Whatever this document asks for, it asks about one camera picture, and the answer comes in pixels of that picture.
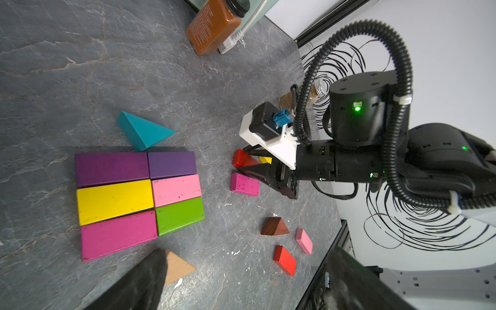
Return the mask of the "red block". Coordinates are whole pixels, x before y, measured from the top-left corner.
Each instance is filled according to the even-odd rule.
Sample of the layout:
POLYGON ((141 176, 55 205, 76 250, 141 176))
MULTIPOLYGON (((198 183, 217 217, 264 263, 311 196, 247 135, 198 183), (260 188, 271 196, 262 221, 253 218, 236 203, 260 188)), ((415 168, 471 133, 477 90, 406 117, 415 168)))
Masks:
POLYGON ((248 153, 243 151, 242 149, 237 149, 235 151, 232 164, 236 167, 248 167, 252 165, 258 165, 261 164, 261 162, 252 156, 250 156, 248 153))
POLYGON ((282 245, 277 245, 275 248, 275 254, 273 261, 285 272, 287 275, 294 276, 297 261, 293 256, 284 248, 282 245))

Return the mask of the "tan wooden triangle block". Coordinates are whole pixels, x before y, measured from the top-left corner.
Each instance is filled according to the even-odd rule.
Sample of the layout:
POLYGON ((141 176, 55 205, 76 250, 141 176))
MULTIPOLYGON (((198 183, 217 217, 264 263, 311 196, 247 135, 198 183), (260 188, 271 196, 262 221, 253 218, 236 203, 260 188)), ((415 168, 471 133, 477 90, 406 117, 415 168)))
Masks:
POLYGON ((166 250, 167 276, 165 286, 177 282, 179 279, 196 271, 196 267, 180 258, 170 250, 166 250))

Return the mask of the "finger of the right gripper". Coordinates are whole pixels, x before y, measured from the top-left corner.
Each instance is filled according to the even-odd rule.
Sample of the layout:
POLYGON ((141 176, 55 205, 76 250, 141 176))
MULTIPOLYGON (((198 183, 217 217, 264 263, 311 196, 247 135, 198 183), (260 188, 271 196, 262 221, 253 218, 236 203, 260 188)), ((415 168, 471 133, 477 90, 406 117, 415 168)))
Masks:
POLYGON ((261 145, 247 146, 243 148, 243 151, 250 156, 271 157, 271 153, 262 148, 261 145))
POLYGON ((267 186, 276 186, 275 168, 272 164, 258 164, 239 167, 237 170, 240 174, 261 181, 267 186))

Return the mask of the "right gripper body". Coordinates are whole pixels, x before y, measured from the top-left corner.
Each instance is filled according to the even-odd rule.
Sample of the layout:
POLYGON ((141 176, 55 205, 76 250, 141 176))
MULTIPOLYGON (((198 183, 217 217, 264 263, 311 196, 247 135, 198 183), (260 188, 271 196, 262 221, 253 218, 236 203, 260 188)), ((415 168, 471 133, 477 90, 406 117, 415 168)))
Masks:
POLYGON ((269 183, 272 189, 290 200, 298 199, 298 180, 293 171, 277 158, 273 158, 271 162, 269 183))

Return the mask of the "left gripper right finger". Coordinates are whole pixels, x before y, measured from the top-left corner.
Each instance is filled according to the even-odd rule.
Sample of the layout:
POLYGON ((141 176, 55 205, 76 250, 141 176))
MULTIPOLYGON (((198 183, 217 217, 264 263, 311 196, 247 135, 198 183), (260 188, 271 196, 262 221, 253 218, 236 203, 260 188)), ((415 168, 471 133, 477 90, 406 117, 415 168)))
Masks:
POLYGON ((329 289, 322 295, 322 309, 413 309, 343 249, 331 250, 328 266, 329 289))

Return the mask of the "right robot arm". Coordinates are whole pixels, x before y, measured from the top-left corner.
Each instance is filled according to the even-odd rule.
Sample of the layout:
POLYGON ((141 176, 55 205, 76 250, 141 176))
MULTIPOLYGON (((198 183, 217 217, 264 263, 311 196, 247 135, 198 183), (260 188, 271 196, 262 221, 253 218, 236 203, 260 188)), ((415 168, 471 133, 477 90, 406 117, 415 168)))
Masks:
POLYGON ((387 185, 394 200, 414 209, 495 225, 495 149, 448 124, 409 127, 413 67, 394 28, 362 20, 336 31, 314 56, 302 85, 291 86, 291 95, 291 112, 265 102, 244 116, 245 153, 272 162, 242 164, 240 174, 293 200, 301 181, 365 183, 373 192, 387 185), (320 67, 341 43, 362 35, 380 41, 395 68, 334 82, 322 119, 329 138, 315 141, 306 107, 320 67))

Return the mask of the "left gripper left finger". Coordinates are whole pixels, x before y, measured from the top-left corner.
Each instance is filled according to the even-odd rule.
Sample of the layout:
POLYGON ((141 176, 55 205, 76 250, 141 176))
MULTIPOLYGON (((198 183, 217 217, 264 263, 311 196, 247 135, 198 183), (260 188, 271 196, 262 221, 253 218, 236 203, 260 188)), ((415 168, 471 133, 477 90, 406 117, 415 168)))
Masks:
POLYGON ((167 270, 167 252, 157 248, 86 308, 157 309, 167 270))

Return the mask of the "magenta block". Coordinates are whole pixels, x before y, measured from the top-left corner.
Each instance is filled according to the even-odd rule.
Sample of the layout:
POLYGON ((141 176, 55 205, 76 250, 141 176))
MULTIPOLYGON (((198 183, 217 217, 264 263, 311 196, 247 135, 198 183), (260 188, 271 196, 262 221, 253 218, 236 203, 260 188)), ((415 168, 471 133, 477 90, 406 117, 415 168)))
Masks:
POLYGON ((92 223, 81 228, 81 259, 90 262, 157 237, 154 211, 92 223))
POLYGON ((230 190, 243 195, 259 196, 260 182, 240 173, 231 175, 230 190))

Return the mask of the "teal triangle block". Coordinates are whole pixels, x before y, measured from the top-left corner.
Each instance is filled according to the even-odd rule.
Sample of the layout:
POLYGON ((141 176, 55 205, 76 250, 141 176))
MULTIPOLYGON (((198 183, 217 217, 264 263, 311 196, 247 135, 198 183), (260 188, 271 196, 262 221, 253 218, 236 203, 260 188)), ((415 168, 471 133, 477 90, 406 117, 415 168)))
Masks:
POLYGON ((147 150, 176 133, 174 130, 125 111, 119 113, 116 123, 139 152, 147 150))

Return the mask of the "red block front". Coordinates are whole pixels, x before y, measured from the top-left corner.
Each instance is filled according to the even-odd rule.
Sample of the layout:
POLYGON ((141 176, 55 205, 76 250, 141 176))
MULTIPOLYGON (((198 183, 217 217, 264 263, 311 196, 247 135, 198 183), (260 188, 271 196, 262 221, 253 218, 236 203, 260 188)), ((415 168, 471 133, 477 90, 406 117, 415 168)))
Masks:
POLYGON ((284 248, 282 245, 277 245, 275 248, 275 254, 273 261, 285 272, 287 275, 294 276, 297 261, 293 256, 284 248))

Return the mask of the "green block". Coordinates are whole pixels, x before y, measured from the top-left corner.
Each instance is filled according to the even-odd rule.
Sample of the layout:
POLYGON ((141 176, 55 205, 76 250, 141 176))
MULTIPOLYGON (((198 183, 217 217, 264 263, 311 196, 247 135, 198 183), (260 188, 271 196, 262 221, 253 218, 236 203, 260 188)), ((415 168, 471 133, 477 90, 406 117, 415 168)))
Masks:
POLYGON ((202 197, 156 208, 158 234, 177 231, 205 219, 202 197))

